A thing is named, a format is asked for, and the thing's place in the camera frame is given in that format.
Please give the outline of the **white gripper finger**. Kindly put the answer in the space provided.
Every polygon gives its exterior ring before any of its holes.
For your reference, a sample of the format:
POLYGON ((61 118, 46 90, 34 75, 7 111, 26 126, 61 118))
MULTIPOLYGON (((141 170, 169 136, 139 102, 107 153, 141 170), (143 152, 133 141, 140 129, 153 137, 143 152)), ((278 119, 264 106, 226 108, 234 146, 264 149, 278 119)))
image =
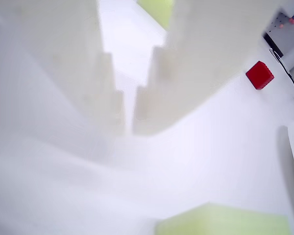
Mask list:
POLYGON ((122 100, 95 0, 0 0, 2 128, 109 147, 122 100))
POLYGON ((137 90, 133 133, 158 134, 184 118, 243 66, 279 0, 176 0, 165 42, 137 90))

